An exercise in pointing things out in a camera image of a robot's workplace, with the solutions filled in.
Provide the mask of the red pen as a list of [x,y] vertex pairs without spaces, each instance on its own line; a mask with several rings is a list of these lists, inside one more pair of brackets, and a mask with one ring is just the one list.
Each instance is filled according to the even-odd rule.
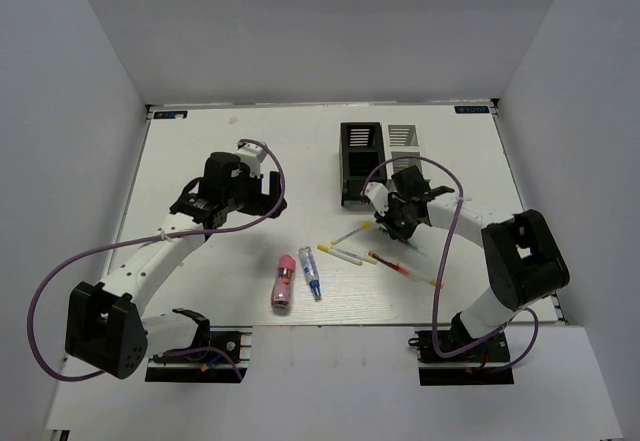
[[393,263],[391,261],[383,259],[373,251],[368,252],[368,257],[371,260],[373,260],[375,263],[380,263],[386,266],[387,268],[401,274],[402,276],[408,277],[410,275],[409,271],[405,267],[401,266],[399,263]]

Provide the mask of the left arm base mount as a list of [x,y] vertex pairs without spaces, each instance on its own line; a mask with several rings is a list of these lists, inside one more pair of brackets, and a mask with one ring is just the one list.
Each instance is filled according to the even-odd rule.
[[182,356],[155,356],[147,362],[147,383],[240,384],[250,364],[250,327],[211,328],[206,346]]

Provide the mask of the green capped pen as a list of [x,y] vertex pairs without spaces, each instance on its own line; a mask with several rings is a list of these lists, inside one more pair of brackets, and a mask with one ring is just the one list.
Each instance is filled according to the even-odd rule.
[[423,256],[423,257],[427,257],[428,254],[424,251],[421,250],[420,248],[418,248],[417,246],[415,246],[414,244],[408,243],[406,244],[406,246],[411,249],[412,251],[418,253],[419,255]]

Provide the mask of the yellow white pen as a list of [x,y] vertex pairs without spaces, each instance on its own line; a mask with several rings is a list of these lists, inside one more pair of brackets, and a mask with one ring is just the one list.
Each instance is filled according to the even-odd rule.
[[416,281],[416,282],[423,282],[423,283],[427,283],[433,287],[435,287],[437,285],[437,280],[433,277],[430,277],[414,268],[411,268],[407,265],[403,265],[400,264],[399,265],[399,273],[402,274],[403,276]]

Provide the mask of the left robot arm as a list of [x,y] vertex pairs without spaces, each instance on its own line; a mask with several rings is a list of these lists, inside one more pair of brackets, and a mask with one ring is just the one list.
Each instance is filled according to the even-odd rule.
[[94,284],[79,283],[71,292],[65,351],[118,379],[133,374],[147,358],[204,359],[234,362],[213,346],[210,321],[186,308],[147,316],[150,301],[173,272],[216,233],[228,232],[229,214],[251,217],[254,224],[274,219],[285,209],[281,168],[267,176],[265,159],[275,156],[256,141],[242,140],[233,153],[214,152],[201,176],[189,181],[155,236],[138,242],[120,267]]

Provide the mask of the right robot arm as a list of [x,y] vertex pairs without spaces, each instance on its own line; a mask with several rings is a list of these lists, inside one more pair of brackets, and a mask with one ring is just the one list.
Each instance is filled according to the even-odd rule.
[[540,212],[510,214],[487,208],[465,197],[460,185],[431,187],[415,166],[393,175],[392,182],[388,188],[368,181],[363,196],[394,240],[409,240],[420,225],[446,230],[438,286],[443,284],[454,237],[484,253],[489,286],[452,318],[446,338],[432,332],[438,357],[477,358],[517,314],[569,283],[569,270]]

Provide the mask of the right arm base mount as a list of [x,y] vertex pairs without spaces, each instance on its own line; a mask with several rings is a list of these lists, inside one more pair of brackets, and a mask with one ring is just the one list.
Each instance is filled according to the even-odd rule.
[[423,387],[507,386],[514,384],[513,370],[504,333],[487,343],[452,358],[442,358],[433,349],[430,330],[418,330],[408,340],[417,354],[419,382]]

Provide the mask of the yellow capped white marker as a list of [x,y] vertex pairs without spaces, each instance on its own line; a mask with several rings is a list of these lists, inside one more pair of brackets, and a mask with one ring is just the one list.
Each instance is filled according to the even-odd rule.
[[347,239],[359,234],[360,232],[370,228],[374,224],[375,224],[375,222],[372,221],[372,220],[364,221],[358,227],[356,227],[356,228],[350,230],[349,232],[347,232],[347,233],[345,233],[345,234],[343,234],[343,235],[331,240],[330,241],[330,245],[331,246],[338,245],[338,244],[346,241]]

